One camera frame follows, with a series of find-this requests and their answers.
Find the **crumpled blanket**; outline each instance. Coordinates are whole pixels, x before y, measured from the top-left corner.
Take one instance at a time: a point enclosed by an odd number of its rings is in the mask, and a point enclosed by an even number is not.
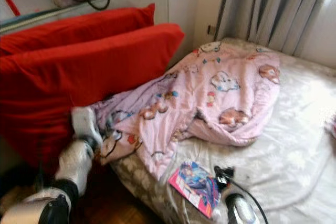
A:
[[[91,106],[105,138],[101,162],[137,152],[160,179],[185,138],[251,144],[271,116],[279,75],[275,52],[205,44],[164,76]]]

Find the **pillow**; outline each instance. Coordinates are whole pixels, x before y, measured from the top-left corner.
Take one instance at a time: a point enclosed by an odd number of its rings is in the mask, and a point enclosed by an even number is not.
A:
[[[155,4],[105,10],[19,31],[1,38],[1,55],[101,39],[154,25]]]
[[[0,57],[0,134],[31,165],[40,157],[53,172],[71,141],[70,108],[161,76],[182,38],[178,25],[161,24]]]

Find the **bed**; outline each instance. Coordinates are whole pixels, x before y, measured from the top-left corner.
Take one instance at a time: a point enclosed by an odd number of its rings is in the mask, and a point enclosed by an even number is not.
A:
[[[168,22],[168,0],[112,0],[112,6],[140,7],[153,2],[155,23]],[[71,7],[39,17],[33,23],[8,24],[2,32],[88,12],[91,9],[85,5]],[[251,52],[268,50],[238,39],[227,38],[222,43]],[[209,220],[167,179],[187,159],[212,174],[215,165],[244,167],[251,174],[248,188],[263,206],[270,223],[333,223],[336,141],[324,130],[324,120],[336,110],[336,70],[286,55],[281,55],[280,62],[280,95],[271,120],[254,144],[218,147],[197,138],[181,141],[158,182],[132,154],[111,163],[125,187],[166,223],[227,223],[223,201]]]

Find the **gray curtain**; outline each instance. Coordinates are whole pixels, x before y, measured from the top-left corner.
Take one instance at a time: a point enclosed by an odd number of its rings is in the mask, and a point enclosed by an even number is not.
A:
[[[222,0],[215,40],[234,37],[293,55],[317,0]]]

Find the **wooden floor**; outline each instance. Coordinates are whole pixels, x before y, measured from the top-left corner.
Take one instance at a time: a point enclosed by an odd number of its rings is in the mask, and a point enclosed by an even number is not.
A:
[[[85,195],[71,211],[75,224],[163,224],[119,182],[109,167],[94,167]]]

